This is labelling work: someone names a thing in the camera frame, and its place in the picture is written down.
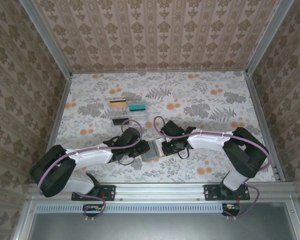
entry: perforated metal strip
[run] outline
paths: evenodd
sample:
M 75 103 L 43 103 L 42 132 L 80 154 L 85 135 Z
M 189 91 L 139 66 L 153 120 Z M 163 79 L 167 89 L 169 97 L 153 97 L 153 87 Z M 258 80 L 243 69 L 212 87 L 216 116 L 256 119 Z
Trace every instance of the perforated metal strip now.
M 41 203 L 36 214 L 83 213 L 82 203 Z M 109 214 L 181 214 L 181 213 L 222 213 L 221 203 L 107 203 L 104 213 Z

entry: floral wallpaper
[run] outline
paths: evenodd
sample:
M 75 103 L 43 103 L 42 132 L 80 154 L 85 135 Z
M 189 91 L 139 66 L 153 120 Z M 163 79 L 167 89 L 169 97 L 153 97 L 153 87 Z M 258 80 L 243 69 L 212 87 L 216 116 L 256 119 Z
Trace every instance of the floral wallpaper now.
M 278 157 L 300 199 L 300 0 L 294 1 L 253 73 Z
M 0 0 L 0 240 L 10 239 L 29 170 L 45 153 L 65 78 L 18 0 Z
M 74 73 L 245 69 L 279 0 L 35 0 Z
M 154 117 L 160 115 L 183 129 L 193 126 L 226 132 L 245 127 L 263 141 L 243 72 L 204 71 L 74 74 L 56 144 L 80 149 L 120 136 L 120 126 L 113 127 L 110 118 L 111 98 L 146 101 L 145 140 L 160 137 L 153 126 Z M 171 155 L 142 162 L 137 157 L 127 166 L 113 162 L 79 171 L 89 172 L 103 183 L 197 183 L 220 182 L 231 167 L 224 152 L 194 149 L 187 159 Z M 252 179 L 274 180 L 271 168 Z

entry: metal bar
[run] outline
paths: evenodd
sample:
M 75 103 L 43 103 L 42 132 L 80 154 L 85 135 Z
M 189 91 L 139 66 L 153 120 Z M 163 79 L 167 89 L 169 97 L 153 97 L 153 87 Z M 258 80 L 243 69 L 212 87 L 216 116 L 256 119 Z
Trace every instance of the metal bar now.
M 31 21 L 33 22 L 36 30 L 39 32 L 41 38 L 43 39 L 45 45 L 52 54 L 55 62 L 58 64 L 62 74 L 66 80 L 69 80 L 71 77 L 71 67 L 68 65 L 66 59 L 64 58 L 63 53 L 57 45 L 57 42 L 54 40 L 45 21 L 40 15 L 39 10 L 36 8 L 36 5 L 33 0 L 20 0 L 23 5 L 26 13 L 29 15 Z
M 300 203 L 294 202 L 291 199 L 290 201 L 286 202 L 286 207 L 296 239 L 300 240 Z
M 255 71 L 293 2 L 294 0 L 284 0 L 279 2 L 263 36 L 261 37 L 248 65 L 246 66 L 246 70 L 249 75 L 252 75 Z
M 259 97 L 257 94 L 255 84 L 253 82 L 252 76 L 251 76 L 251 74 L 245 74 L 244 77 L 245 77 L 246 85 L 247 85 L 249 93 L 250 93 L 250 97 L 251 97 L 251 101 L 252 101 L 252 104 L 254 107 L 255 115 L 256 115 L 256 118 L 257 118 L 259 126 L 260 126 L 260 130 L 261 130 L 261 134 L 262 134 L 262 137 L 264 140 L 265 147 L 269 151 L 269 154 L 272 158 L 273 164 L 275 164 L 275 168 L 277 170 L 277 174 L 279 175 L 280 181 L 284 182 L 285 181 L 284 172 L 282 171 L 281 164 L 280 164 L 277 152 L 276 152 L 276 148 L 275 148 L 274 142 L 272 140 L 272 137 L 271 137 L 268 125 L 267 125 L 267 121 L 266 121 L 264 112 L 261 107 L 261 103 L 260 103 L 260 100 L 259 100 Z
M 220 68 L 220 69 L 155 69 L 155 70 L 116 70 L 116 71 L 85 71 L 84 74 L 130 74 L 130 73 L 201 73 L 201 72 L 244 72 L 244 68 Z M 82 74 L 82 72 L 73 71 L 72 74 Z
M 67 214 L 79 213 L 84 211 L 85 203 L 38 203 L 35 213 L 36 214 Z M 92 211 L 88 209 L 89 213 L 98 213 L 99 211 Z M 109 202 L 104 209 L 105 214 L 174 214 L 174 213 L 222 213 L 223 208 L 221 203 L 122 203 L 115 204 Z
M 56 112 L 54 124 L 53 124 L 52 130 L 51 130 L 49 142 L 48 142 L 48 145 L 46 146 L 45 152 L 48 152 L 49 149 L 52 148 L 56 143 L 60 123 L 62 120 L 62 115 L 64 114 L 67 98 L 68 98 L 70 87 L 71 87 L 71 82 L 72 82 L 71 78 L 65 82 L 65 86 L 64 86 L 64 90 L 63 90 L 62 97 L 60 100 L 59 108 L 58 108 L 58 111 Z
M 20 218 L 19 218 L 19 222 L 15 228 L 15 232 L 14 232 L 14 236 L 13 236 L 13 240 L 19 240 L 20 236 L 25 228 L 25 223 L 26 223 L 26 217 L 28 215 L 29 212 L 29 208 L 30 208 L 30 203 L 25 203 L 23 205 L 21 214 L 20 214 Z
M 29 238 L 31 226 L 35 217 L 36 205 L 37 203 L 35 202 L 26 202 L 24 204 L 13 240 L 27 240 Z
M 114 202 L 125 203 L 224 203 L 225 201 L 205 201 L 204 185 L 207 183 L 112 183 L 116 186 Z M 291 198 L 297 199 L 294 186 L 291 182 L 253 182 L 250 183 L 260 191 L 258 202 L 273 203 L 287 202 Z M 250 201 L 257 196 L 254 189 L 249 189 Z M 32 184 L 29 188 L 29 197 L 26 201 L 36 203 L 82 203 L 82 201 L 71 201 L 71 193 L 59 193 L 56 196 L 46 198 L 39 195 L 37 185 Z

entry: black mounting bracket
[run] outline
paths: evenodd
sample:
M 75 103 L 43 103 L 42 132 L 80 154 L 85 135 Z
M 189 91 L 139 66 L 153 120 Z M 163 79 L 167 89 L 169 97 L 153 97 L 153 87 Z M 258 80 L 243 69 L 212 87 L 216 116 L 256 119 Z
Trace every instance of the black mounting bracket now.
M 105 201 L 112 202 L 116 197 L 116 185 L 100 185 L 99 193 L 97 194 L 98 198 L 104 199 Z M 71 195 L 72 201 L 96 201 L 90 197 L 82 197 L 76 193 Z
M 220 184 L 207 184 L 203 185 L 204 197 L 206 201 L 240 201 L 250 200 L 249 189 L 246 185 L 241 185 L 233 194 L 225 197 L 221 193 Z
M 85 212 L 87 211 L 86 214 L 83 213 L 83 215 L 86 215 L 89 218 L 93 218 L 97 216 L 101 209 L 103 208 L 103 204 L 84 204 L 82 206 L 82 211 Z

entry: wallpaper wall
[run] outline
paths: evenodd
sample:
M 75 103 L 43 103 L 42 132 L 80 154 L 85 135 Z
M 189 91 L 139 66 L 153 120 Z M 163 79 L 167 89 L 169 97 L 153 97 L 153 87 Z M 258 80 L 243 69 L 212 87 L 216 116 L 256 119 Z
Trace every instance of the wallpaper wall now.
M 287 181 L 300 199 L 300 0 L 294 1 L 253 80 Z
M 279 0 L 34 0 L 73 72 L 244 69 Z
M 17 0 L 0 0 L 0 240 L 24 204 L 31 166 L 43 155 L 65 79 Z

